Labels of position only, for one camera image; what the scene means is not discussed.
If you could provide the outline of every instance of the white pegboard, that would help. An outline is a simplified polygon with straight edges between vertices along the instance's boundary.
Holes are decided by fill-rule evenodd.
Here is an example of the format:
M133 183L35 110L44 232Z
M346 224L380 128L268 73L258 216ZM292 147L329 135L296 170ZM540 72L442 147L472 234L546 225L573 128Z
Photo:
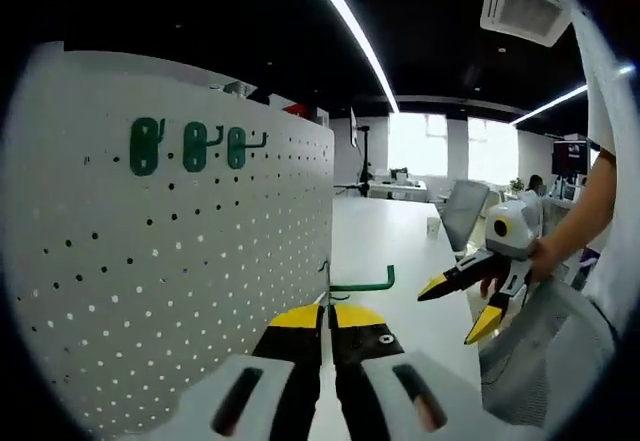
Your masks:
M3 146L2 252L44 379L107 437L166 421L182 390L324 290L333 134L166 70L110 72L100 57L57 44L29 63ZM145 177L129 167L142 117L166 120ZM210 138L224 126L199 173L182 165L191 121ZM227 164L231 127L251 143L268 133L242 169Z

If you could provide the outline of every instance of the ceiling light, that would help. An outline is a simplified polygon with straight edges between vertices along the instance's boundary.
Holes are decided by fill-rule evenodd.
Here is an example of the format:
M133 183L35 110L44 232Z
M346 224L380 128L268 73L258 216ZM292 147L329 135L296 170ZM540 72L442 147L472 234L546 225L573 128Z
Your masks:
M356 38L356 41L360 45L360 49L362 49L365 56L369 60L369 64L371 65L371 67L373 68L373 71L378 77L378 82L380 83L380 86L382 87L384 94L387 96L387 99L389 100L391 109L393 110L394 113L399 113L400 110L398 109L398 103L396 103L396 100L393 97L393 91L391 91L391 86L389 85L389 81L387 81L387 77L385 76L384 71L382 71L382 66L378 61L376 54L373 52L373 48L371 47L369 40L365 36L364 31L362 31L362 28L358 24L358 21L356 20L355 16L349 9L349 6L347 6L347 3L345 2L345 0L329 0L329 1L331 1L331 3L336 8L336 10L340 14L344 22L347 24L347 26L351 30L351 33L353 34L353 37Z
M618 75L619 76L623 76L626 74L631 74L636 70L635 66L632 64L628 64L626 66L623 66L622 68L620 68L618 70ZM559 98L554 99L553 101L551 101L550 103L545 104L544 106L540 106L538 109L534 109L533 111L531 111L528 114L525 114L524 116L521 116L520 118L516 119L515 121L511 121L509 124L511 126L515 126L518 123L521 123L522 121L524 121L525 119L529 119L533 116L536 116L538 114L540 114L543 111L546 111L547 109L553 108L554 106L557 106L560 103L564 103L565 101L574 98L576 96L578 96L579 94L582 94L584 92L587 91L587 85L583 85L580 86L579 88L574 89L573 91L569 91L566 94L563 94L562 96L560 96Z

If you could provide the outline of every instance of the desk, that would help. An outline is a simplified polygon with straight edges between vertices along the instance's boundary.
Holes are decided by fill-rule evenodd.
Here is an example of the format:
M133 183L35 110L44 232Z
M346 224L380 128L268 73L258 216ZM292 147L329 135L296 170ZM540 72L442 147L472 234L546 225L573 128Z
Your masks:
M416 301L430 276L451 268L456 262L443 228L437 239L427 238L429 216L438 216L433 204L334 199L332 281L335 284L384 282L386 266L393 264L396 274L393 288L350 293L351 297L343 302L375 310L385 318L406 352L421 350L447 366L478 389L478 403L481 403L478 348L464 345L473 325L466 294L455 292L438 300ZM309 439L343 441L349 438L335 388L331 393L335 370L331 351L325 349L327 339L325 332L322 393Z
M401 184L369 183L369 193L395 193L405 194L407 201L427 202L427 187L423 181L419 186L403 186Z

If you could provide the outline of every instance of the window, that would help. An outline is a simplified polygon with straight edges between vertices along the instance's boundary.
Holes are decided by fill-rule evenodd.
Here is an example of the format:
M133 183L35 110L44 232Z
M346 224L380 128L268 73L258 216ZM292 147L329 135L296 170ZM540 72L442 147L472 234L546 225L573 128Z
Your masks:
M518 132L507 123L469 118L469 179L507 185L518 177Z
M389 169L407 168L417 176L447 175L447 118L437 114L396 113L389 117Z

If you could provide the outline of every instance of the person's hand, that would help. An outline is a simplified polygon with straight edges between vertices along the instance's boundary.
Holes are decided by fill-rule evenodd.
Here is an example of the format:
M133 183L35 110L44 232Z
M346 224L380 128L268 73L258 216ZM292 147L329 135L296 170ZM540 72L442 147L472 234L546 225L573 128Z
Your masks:
M536 240L536 245L531 254L531 282L538 283L547 279L556 269L562 260L558 256L553 241L549 238ZM480 283L480 295L486 298L489 294L489 287L495 282L494 292L499 291L505 283L505 279L485 278Z

